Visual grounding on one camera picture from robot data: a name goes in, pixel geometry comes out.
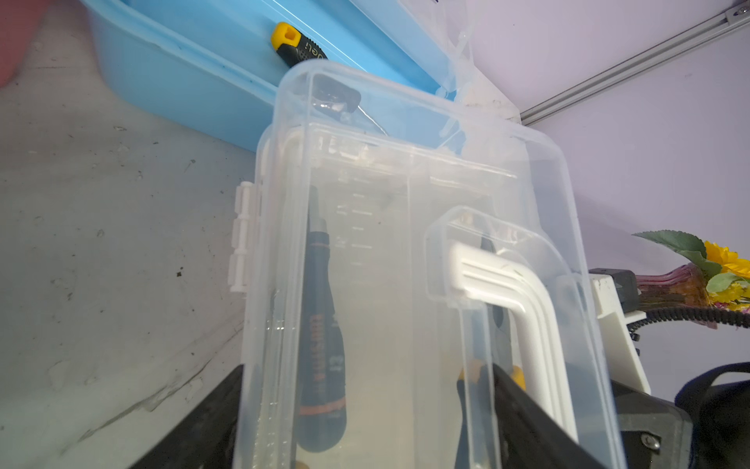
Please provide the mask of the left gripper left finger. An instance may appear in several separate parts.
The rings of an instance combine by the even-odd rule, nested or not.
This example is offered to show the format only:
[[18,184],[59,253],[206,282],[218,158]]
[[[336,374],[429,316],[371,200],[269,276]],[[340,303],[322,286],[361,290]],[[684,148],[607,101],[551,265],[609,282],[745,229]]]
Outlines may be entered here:
[[243,366],[236,367],[134,468],[230,468],[234,460]]

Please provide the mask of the blue toolbox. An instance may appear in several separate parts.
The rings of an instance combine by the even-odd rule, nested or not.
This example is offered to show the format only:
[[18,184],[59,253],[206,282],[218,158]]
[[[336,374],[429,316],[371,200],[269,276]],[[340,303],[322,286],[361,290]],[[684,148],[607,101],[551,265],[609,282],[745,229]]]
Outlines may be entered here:
[[287,65],[279,23],[330,60],[453,99],[474,66],[464,1],[89,1],[105,84],[124,101],[255,150]]

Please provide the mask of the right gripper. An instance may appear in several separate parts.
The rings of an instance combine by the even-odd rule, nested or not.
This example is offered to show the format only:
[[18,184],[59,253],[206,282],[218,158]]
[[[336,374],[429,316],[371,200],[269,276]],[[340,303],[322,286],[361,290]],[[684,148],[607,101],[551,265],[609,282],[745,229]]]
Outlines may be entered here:
[[591,285],[628,468],[687,468],[691,418],[652,396],[629,326],[646,318],[630,271],[593,269]]

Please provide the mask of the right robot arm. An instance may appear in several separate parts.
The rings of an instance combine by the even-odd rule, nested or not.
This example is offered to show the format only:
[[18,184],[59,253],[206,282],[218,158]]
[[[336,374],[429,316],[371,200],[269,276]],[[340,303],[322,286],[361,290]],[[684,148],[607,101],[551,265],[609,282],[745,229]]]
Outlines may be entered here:
[[748,302],[715,301],[693,264],[661,276],[617,269],[590,275],[628,467],[748,467],[749,381],[719,381],[731,373],[748,376],[748,363],[706,371],[668,402],[652,396],[637,349],[640,329],[651,324],[746,329]]

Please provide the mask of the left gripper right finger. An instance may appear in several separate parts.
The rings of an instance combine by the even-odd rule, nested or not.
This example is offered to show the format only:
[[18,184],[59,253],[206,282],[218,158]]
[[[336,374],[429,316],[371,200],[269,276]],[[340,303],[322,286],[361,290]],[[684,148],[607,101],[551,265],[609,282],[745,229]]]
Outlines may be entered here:
[[602,465],[497,365],[494,410],[503,468],[600,468]]

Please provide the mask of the white clear toolbox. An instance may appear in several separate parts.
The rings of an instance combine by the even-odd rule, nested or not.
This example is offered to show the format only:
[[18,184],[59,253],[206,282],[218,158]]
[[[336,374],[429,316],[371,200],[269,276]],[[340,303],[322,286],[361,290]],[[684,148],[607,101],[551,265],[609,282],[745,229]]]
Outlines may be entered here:
[[[361,115],[314,106],[314,79],[361,93]],[[523,390],[603,468],[625,464],[570,174],[546,135],[332,61],[282,78],[259,144],[248,240],[237,468],[454,468],[456,382],[470,318],[509,312]],[[297,442],[310,189],[330,236],[347,426]]]

